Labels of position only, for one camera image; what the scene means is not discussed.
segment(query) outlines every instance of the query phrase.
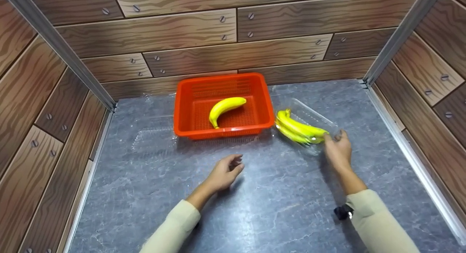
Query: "hand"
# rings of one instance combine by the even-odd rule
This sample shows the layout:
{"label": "hand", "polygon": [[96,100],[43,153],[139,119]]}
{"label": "hand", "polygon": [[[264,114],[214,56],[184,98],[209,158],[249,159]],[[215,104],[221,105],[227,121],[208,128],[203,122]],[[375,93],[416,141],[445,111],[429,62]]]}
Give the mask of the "hand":
{"label": "hand", "polygon": [[324,134],[325,155],[328,162],[337,172],[351,169],[351,143],[345,130],[340,130],[340,135],[333,140],[329,134]]}
{"label": "hand", "polygon": [[213,192],[227,189],[243,171],[242,156],[233,154],[218,160],[203,184]]}

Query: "banana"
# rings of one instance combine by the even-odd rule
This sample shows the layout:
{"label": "banana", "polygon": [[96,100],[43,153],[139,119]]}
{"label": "banana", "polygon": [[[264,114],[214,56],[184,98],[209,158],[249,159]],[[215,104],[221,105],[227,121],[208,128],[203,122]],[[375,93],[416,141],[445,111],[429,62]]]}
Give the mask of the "banana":
{"label": "banana", "polygon": [[316,137],[323,138],[325,133],[328,133],[327,130],[320,129],[318,127],[309,126],[302,124],[290,117],[291,110],[289,108],[285,110],[278,111],[277,118],[282,122],[285,127],[288,127],[294,132],[305,135],[307,137]]}
{"label": "banana", "polygon": [[238,108],[246,104],[246,99],[243,97],[230,97],[221,100],[215,106],[212,107],[209,114],[209,120],[212,123],[213,127],[218,129],[217,119],[218,117],[230,110]]}
{"label": "banana", "polygon": [[277,129],[283,135],[293,140],[294,142],[303,143],[303,144],[307,144],[307,143],[318,144],[323,141],[323,139],[321,138],[305,137],[304,135],[296,134],[295,132],[292,132],[287,127],[283,126],[283,124],[278,119],[275,120],[275,124],[276,124]]}

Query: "orange basket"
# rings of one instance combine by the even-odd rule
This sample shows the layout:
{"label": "orange basket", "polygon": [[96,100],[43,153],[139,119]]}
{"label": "orange basket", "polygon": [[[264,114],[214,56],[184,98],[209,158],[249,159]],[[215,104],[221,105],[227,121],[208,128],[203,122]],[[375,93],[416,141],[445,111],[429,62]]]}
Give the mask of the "orange basket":
{"label": "orange basket", "polygon": [[[228,97],[244,97],[246,104],[209,121],[212,107]],[[253,135],[273,126],[273,107],[264,77],[259,73],[185,79],[179,82],[173,122],[175,134],[193,140]]]}

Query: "wooden wall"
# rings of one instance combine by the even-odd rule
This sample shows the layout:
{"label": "wooden wall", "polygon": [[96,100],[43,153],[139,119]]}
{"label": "wooden wall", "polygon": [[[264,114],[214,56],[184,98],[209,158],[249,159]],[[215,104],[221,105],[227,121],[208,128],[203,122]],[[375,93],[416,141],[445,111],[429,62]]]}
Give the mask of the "wooden wall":
{"label": "wooden wall", "polygon": [[118,100],[218,72],[361,78],[415,0],[33,1]]}
{"label": "wooden wall", "polygon": [[0,252],[56,252],[105,112],[0,0]]}
{"label": "wooden wall", "polygon": [[466,225],[466,0],[438,0],[375,82]]}

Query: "plastic container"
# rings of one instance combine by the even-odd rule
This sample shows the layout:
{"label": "plastic container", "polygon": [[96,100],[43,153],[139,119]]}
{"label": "plastic container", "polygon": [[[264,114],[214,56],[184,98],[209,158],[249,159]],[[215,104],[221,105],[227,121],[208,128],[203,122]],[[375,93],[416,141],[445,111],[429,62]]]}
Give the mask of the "plastic container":
{"label": "plastic container", "polygon": [[[209,121],[212,107],[228,97],[244,97],[246,104],[218,118],[219,129]],[[175,97],[173,130],[193,140],[259,134],[272,127],[272,102],[264,77],[259,73],[185,79]]]}
{"label": "plastic container", "polygon": [[[319,114],[312,108],[306,106],[303,102],[299,101],[296,98],[289,98],[279,105],[275,110],[275,115],[280,110],[291,109],[290,117],[300,123],[308,124],[313,127],[319,127],[321,129],[327,130],[331,137],[335,137],[339,134],[339,127],[331,122],[329,119]],[[278,129],[278,133],[294,147],[298,148],[305,154],[309,155],[319,155],[323,150],[323,142],[319,144],[300,144],[295,142],[287,137],[285,137]]]}

